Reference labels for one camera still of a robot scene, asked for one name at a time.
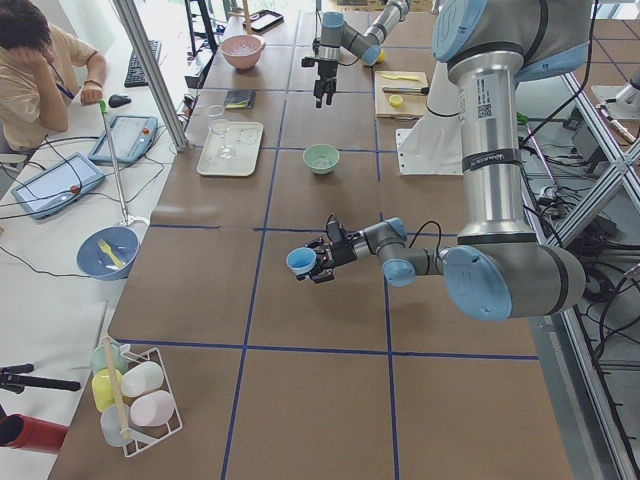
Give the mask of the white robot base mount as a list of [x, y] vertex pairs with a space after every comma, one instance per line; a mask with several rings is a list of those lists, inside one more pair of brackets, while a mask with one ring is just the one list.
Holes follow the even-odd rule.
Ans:
[[447, 66], [436, 62], [423, 117], [411, 129], [396, 131], [401, 175], [461, 175], [459, 90]]

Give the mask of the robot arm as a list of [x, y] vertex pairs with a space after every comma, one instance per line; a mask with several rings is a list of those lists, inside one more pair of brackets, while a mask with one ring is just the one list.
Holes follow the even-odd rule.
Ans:
[[337, 70], [342, 48], [361, 60], [367, 66], [373, 66], [389, 33], [405, 20], [411, 8], [411, 1], [388, 1], [385, 8], [364, 33], [350, 26], [340, 12], [325, 12], [320, 15], [320, 36], [314, 40], [314, 55], [304, 57], [304, 68], [317, 67], [318, 78], [314, 82], [313, 95], [316, 107], [321, 108], [324, 101], [332, 103], [337, 91]]
[[540, 244], [524, 219], [515, 90], [584, 63], [590, 14], [587, 1], [447, 2], [432, 51], [452, 83], [461, 129], [469, 219], [456, 245], [411, 247], [398, 218], [356, 232], [330, 218], [323, 236], [288, 254], [294, 275], [326, 282], [335, 268], [373, 255], [395, 287], [442, 275], [457, 308], [474, 319], [553, 315], [575, 305], [586, 285], [581, 264]]

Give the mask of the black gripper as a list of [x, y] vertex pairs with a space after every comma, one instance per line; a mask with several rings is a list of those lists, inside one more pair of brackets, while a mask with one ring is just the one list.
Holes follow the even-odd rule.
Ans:
[[316, 107], [321, 108], [323, 95], [326, 95], [326, 104], [332, 104], [337, 86], [338, 62], [336, 60], [317, 59], [316, 64], [319, 78], [314, 83], [314, 97], [316, 98]]
[[317, 237], [304, 244], [312, 250], [326, 250], [323, 260], [327, 268], [295, 269], [298, 281], [309, 279], [316, 284], [335, 279], [333, 268], [346, 265], [368, 255], [368, 244], [363, 230], [349, 231], [335, 215], [330, 215], [325, 225], [328, 242]]

